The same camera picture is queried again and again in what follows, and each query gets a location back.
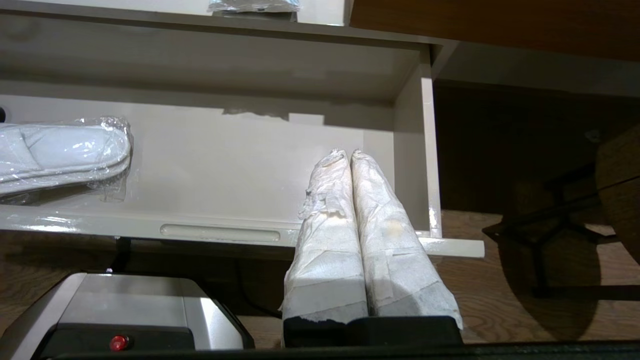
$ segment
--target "plastic wrap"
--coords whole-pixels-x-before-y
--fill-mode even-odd
[[[298,0],[210,0],[210,12],[297,12]]]
[[[119,117],[65,124],[0,124],[0,197],[27,202],[33,190],[87,184],[122,200],[131,161],[129,124]]]
[[[447,315],[462,329],[456,299],[433,267],[376,161],[355,151],[351,169],[372,315]]]
[[[351,169],[343,150],[333,150],[314,168],[300,218],[282,318],[348,323],[367,316]]]

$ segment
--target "drawer handle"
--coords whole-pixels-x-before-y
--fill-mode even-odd
[[[280,233],[277,231],[233,229],[230,227],[165,224],[160,227],[160,233],[165,236],[176,236],[198,240],[249,242],[277,242],[280,240]]]

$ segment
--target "plastic bag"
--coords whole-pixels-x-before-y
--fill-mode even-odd
[[[0,197],[20,204],[32,197],[20,193],[86,184],[103,201],[123,200],[132,144],[120,117],[0,124]]]
[[[210,0],[210,12],[297,12],[298,0]]]

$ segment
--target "white drawer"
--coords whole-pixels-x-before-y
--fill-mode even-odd
[[[0,206],[1,229],[291,247],[316,161],[360,148],[432,254],[484,255],[481,241],[441,240],[427,47],[0,23],[7,122],[118,115],[134,136],[123,202],[61,190],[37,206]]]

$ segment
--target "black cable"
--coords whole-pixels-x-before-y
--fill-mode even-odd
[[[277,313],[275,311],[266,309],[256,303],[254,303],[253,301],[251,301],[249,299],[249,297],[246,295],[246,292],[244,291],[244,286],[243,286],[243,280],[242,280],[242,271],[240,270],[240,261],[238,259],[235,260],[236,263],[236,277],[237,277],[237,281],[238,281],[238,288],[240,290],[240,294],[242,295],[242,297],[244,298],[244,301],[246,301],[247,304],[249,304],[249,306],[251,306],[252,308],[261,311],[269,316],[273,316],[274,318],[278,318],[278,319],[282,319],[282,314]]]

